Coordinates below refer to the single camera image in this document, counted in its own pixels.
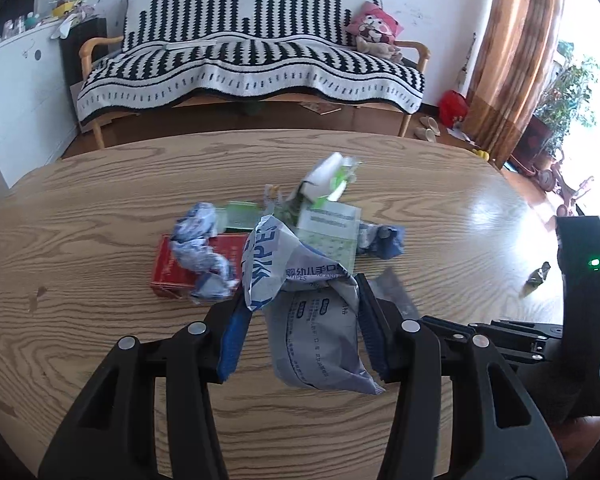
potted plant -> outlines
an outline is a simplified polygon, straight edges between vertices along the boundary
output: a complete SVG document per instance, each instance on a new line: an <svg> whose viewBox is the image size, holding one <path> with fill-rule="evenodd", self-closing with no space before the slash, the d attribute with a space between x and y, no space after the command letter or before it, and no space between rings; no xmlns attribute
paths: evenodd
<svg viewBox="0 0 600 480"><path fill-rule="evenodd" d="M586 128L596 125L589 101L590 85L598 82L599 70L600 66L592 57L585 56L579 64L573 64L569 56L565 68L542 93L534 116L547 126L551 136L534 160L534 166L539 170L545 170L555 162L574 121Z"/></svg>
<svg viewBox="0 0 600 480"><path fill-rule="evenodd" d="M545 170L555 162L571 124L577 121L590 128L595 126L593 111L589 108L590 85L598 81L600 66L592 57L573 62L573 43L561 41L558 53L564 63L554 81L540 96L531 121L512 156L512 162L529 175Z"/></svg>

slipper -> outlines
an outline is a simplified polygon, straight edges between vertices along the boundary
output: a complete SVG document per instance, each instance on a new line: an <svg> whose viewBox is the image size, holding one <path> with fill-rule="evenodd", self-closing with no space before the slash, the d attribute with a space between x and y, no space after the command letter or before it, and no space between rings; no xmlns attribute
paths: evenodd
<svg viewBox="0 0 600 480"><path fill-rule="evenodd" d="M433 130L433 133L436 137L440 136L440 129L438 128L438 123L433 117L424 116L420 118L420 122L425 128L429 130Z"/></svg>
<svg viewBox="0 0 600 480"><path fill-rule="evenodd" d="M430 128L416 128L415 135L420 140L426 140L428 142L436 142L436 135Z"/></svg>

toy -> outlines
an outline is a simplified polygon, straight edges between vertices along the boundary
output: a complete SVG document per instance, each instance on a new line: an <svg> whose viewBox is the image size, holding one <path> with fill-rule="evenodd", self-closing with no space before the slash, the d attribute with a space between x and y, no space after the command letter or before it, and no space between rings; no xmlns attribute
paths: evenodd
<svg viewBox="0 0 600 480"><path fill-rule="evenodd" d="M356 47L358 52L362 54L371 54L372 56L393 61L394 63L402 61L400 49L389 43L371 43L362 36L356 36Z"/></svg>
<svg viewBox="0 0 600 480"><path fill-rule="evenodd" d="M365 2L345 30L356 37L362 36L370 43L393 43L404 28L381 7Z"/></svg>

red bag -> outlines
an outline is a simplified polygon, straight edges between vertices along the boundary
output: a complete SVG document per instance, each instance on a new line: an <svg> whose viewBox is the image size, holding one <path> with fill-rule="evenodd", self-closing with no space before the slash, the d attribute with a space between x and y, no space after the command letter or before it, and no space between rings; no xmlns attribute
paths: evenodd
<svg viewBox="0 0 600 480"><path fill-rule="evenodd" d="M464 121L469 105L466 99L454 90L447 90L438 102L440 122L447 128L453 128L458 121Z"/></svg>

wooden sofa armrest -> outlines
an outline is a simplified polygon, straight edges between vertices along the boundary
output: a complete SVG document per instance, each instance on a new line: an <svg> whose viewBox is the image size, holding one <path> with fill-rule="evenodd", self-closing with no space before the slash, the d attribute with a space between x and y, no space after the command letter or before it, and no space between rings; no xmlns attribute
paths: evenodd
<svg viewBox="0 0 600 480"><path fill-rule="evenodd" d="M404 48L415 48L418 51L418 70L424 73L427 62L431 57L431 51L424 44L417 41L395 41L394 45Z"/></svg>
<svg viewBox="0 0 600 480"><path fill-rule="evenodd" d="M91 73L91 68L93 67L91 54L96 46L121 43L124 39L124 36L118 36L116 38L91 38L90 40L85 41L79 51L80 63L82 64L82 78L87 79L87 76Z"/></svg>

